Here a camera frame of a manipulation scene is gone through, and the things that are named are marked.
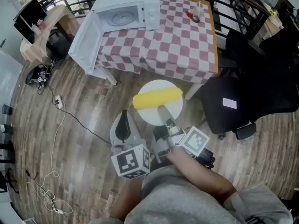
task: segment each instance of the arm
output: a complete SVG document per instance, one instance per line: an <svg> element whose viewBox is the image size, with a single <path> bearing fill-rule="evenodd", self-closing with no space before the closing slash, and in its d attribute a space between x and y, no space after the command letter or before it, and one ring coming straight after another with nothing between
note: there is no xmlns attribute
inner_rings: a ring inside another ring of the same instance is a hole
<svg viewBox="0 0 299 224"><path fill-rule="evenodd" d="M111 209L111 218L125 221L129 212L140 202L143 178L138 177L133 180L126 180L120 195Z"/></svg>
<svg viewBox="0 0 299 224"><path fill-rule="evenodd" d="M198 189L213 196L221 205L233 193L234 186L223 176L202 166L182 147L173 147L167 158Z"/></svg>

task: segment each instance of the microwave door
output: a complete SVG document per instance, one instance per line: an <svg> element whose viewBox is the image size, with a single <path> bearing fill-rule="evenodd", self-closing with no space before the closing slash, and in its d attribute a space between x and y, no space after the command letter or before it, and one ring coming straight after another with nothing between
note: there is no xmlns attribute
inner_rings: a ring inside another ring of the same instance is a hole
<svg viewBox="0 0 299 224"><path fill-rule="evenodd" d="M86 74L93 72L102 37L103 30L99 17L95 12L89 12L83 20L68 53Z"/></svg>

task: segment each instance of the white label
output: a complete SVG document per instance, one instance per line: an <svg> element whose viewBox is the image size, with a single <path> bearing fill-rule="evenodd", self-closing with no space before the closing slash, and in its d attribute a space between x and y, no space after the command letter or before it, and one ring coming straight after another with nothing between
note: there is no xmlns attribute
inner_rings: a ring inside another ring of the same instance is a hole
<svg viewBox="0 0 299 224"><path fill-rule="evenodd" d="M231 100L231 99L223 98L223 106L233 108L233 109L237 109L237 102L234 101L234 100Z"/></svg>

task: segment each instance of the person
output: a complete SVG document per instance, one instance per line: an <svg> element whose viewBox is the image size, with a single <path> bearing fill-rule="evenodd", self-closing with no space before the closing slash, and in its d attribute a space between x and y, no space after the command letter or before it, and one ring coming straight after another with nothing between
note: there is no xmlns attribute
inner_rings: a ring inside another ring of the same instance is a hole
<svg viewBox="0 0 299 224"><path fill-rule="evenodd" d="M243 191L223 176L172 148L171 166L157 169L144 180L127 180L110 218L91 224L291 224L292 216L265 186Z"/></svg>

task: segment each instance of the chair wheel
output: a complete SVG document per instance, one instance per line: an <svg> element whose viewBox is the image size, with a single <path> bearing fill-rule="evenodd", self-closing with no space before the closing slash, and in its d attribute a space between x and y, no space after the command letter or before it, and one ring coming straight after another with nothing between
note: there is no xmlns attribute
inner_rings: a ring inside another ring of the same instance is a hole
<svg viewBox="0 0 299 224"><path fill-rule="evenodd" d="M225 133L221 133L218 135L218 139L224 140L225 136L226 136Z"/></svg>

